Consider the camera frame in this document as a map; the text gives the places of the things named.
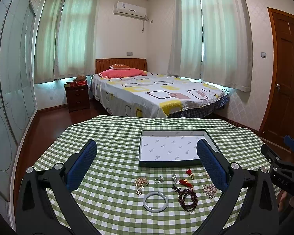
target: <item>nightstand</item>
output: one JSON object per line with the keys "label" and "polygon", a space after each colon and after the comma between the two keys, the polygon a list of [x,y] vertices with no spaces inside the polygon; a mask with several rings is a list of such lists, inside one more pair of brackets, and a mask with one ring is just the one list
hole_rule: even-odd
{"label": "nightstand", "polygon": [[89,109],[88,85],[66,87],[66,99],[69,112]]}

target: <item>white curtain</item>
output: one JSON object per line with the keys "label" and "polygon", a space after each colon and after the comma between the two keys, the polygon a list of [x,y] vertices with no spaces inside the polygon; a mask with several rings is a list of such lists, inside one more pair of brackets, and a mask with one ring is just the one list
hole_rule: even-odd
{"label": "white curtain", "polygon": [[95,74],[99,0],[65,0],[56,42],[54,78]]}
{"label": "white curtain", "polygon": [[175,0],[168,74],[200,79],[202,15],[200,0]]}
{"label": "white curtain", "polygon": [[201,79],[249,92],[252,39],[245,0],[202,0],[204,58]]}
{"label": "white curtain", "polygon": [[34,83],[54,81],[56,22],[62,0],[46,0],[42,11],[35,47]]}

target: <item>table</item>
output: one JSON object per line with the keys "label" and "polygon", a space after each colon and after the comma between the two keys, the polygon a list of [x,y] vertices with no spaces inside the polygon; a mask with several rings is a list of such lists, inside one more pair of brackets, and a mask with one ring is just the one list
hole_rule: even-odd
{"label": "table", "polygon": [[[72,192],[76,202],[101,234],[192,234],[208,216],[222,192],[209,199],[202,192],[204,184],[211,184],[203,174],[203,166],[186,168],[141,168],[138,165],[140,133],[146,130],[199,130],[206,129],[229,162],[237,162],[244,169],[270,167],[260,152],[262,140],[252,131],[235,127],[223,120],[196,118],[130,118],[98,116],[72,125],[48,148],[34,164],[36,170],[51,169],[64,163],[93,139],[97,142],[97,156],[80,187]],[[171,188],[171,173],[187,178],[186,169],[196,175],[191,182],[198,196],[198,206],[187,213],[178,203],[178,194]],[[154,179],[164,177],[163,184]],[[150,185],[143,195],[135,194],[134,180],[145,177]],[[150,213],[143,207],[143,196],[159,191],[169,199],[161,213]],[[247,189],[242,189],[236,206],[226,224],[233,224],[242,206]],[[67,223],[52,191],[48,189],[55,214],[63,225]],[[162,199],[149,199],[148,206],[159,208]]]}

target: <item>metal screw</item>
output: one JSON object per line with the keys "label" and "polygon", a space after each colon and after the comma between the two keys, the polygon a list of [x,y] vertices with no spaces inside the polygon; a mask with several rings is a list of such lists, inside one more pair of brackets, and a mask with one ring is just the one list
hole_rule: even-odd
{"label": "metal screw", "polygon": [[27,169],[26,169],[26,172],[27,173],[31,173],[33,171],[33,167],[28,167]]}
{"label": "metal screw", "polygon": [[239,165],[237,163],[231,163],[231,167],[233,169],[238,169],[239,168]]}
{"label": "metal screw", "polygon": [[263,173],[266,173],[266,172],[267,172],[267,168],[266,168],[266,167],[261,167],[260,170],[261,170]]}
{"label": "metal screw", "polygon": [[62,167],[63,167],[63,164],[56,164],[55,166],[54,166],[54,168],[55,169],[62,169]]}

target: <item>blue foam pad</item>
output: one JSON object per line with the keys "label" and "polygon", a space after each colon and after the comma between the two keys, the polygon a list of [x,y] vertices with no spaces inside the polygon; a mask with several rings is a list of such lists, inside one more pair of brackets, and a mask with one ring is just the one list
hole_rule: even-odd
{"label": "blue foam pad", "polygon": [[283,141],[284,141],[284,144],[285,144],[285,145],[287,145],[288,147],[290,147],[290,149],[291,149],[292,151],[294,151],[294,139],[291,138],[291,136],[286,135],[286,136],[284,137]]}
{"label": "blue foam pad", "polygon": [[228,187],[226,172],[202,139],[197,142],[197,154],[214,186],[221,191],[225,191]]}
{"label": "blue foam pad", "polygon": [[96,155],[97,144],[91,141],[67,173],[66,188],[70,192],[78,189]]}

